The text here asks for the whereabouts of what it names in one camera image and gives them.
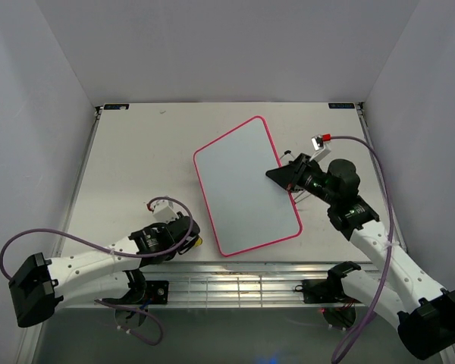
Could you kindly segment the yellow black whiteboard eraser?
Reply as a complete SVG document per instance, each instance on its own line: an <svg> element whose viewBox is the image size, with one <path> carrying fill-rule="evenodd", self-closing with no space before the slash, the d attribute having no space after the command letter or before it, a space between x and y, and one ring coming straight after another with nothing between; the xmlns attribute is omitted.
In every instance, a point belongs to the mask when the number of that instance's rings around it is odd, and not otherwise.
<svg viewBox="0 0 455 364"><path fill-rule="evenodd" d="M202 238L198 237L195 243L193 244L193 247L198 247L202 244Z"/></svg>

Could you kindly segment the pink framed whiteboard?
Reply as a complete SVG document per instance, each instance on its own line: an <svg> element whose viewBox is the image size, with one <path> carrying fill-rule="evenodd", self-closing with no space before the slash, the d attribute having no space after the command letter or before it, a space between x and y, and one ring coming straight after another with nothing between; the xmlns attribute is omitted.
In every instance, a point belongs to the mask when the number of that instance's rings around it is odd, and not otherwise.
<svg viewBox="0 0 455 364"><path fill-rule="evenodd" d="M281 163L263 117L250 118L197 149L193 163L224 257L301 235L293 197L265 174Z"/></svg>

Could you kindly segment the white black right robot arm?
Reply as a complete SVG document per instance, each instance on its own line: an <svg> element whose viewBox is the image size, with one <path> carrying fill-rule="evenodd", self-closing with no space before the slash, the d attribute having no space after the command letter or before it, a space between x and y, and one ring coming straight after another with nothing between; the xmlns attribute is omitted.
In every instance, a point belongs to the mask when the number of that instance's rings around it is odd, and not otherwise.
<svg viewBox="0 0 455 364"><path fill-rule="evenodd" d="M376 281L355 262L342 262L307 293L321 300L355 301L373 306L396 329L405 348L427 359L455 344L455 290L429 277L401 248L374 209L359 195L355 165L335 159L323 171L318 162L300 154L287 165L265 173L281 188L305 190L328 204L333 227L361 250L381 272Z"/></svg>

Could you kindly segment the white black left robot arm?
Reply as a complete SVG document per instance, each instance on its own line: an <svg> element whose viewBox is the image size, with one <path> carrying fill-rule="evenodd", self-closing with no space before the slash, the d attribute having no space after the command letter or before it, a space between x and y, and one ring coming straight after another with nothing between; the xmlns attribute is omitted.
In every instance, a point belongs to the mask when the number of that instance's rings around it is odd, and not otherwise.
<svg viewBox="0 0 455 364"><path fill-rule="evenodd" d="M88 300L162 304L142 268L170 261L201 242L199 225L178 212L172 221L155 222L100 250L50 259L35 253L8 281L17 324L38 325L55 311Z"/></svg>

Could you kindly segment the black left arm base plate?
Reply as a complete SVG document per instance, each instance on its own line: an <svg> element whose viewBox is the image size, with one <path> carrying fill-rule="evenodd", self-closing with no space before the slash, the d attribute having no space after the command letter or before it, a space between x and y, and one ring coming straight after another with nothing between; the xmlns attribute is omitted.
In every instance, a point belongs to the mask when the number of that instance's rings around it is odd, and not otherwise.
<svg viewBox="0 0 455 364"><path fill-rule="evenodd" d="M119 297L109 296L102 301L114 305L165 305L168 303L168 281L129 283L126 293Z"/></svg>

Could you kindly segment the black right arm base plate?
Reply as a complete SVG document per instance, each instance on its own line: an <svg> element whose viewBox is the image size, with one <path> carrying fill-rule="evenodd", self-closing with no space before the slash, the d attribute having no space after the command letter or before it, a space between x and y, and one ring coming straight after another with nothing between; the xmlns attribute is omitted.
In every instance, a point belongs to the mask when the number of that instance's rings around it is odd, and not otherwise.
<svg viewBox="0 0 455 364"><path fill-rule="evenodd" d="M343 292L341 284L333 284L328 279L302 280L293 290L302 294L305 304L357 303L357 300Z"/></svg>

